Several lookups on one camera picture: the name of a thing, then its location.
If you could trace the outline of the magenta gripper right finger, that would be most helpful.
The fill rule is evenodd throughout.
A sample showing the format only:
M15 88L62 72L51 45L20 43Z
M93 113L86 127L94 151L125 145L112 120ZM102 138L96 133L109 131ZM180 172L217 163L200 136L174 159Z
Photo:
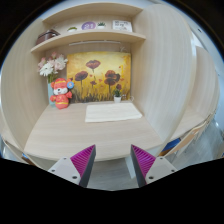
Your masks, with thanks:
M177 171L165 157L155 157L135 145L131 146L131 158L139 187L155 182Z

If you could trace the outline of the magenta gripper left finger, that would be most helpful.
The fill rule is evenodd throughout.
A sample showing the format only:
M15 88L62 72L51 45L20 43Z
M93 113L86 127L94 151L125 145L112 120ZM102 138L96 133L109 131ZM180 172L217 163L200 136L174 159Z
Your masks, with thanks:
M96 156L96 146L81 150L72 157L62 157L49 172L81 187L86 187Z

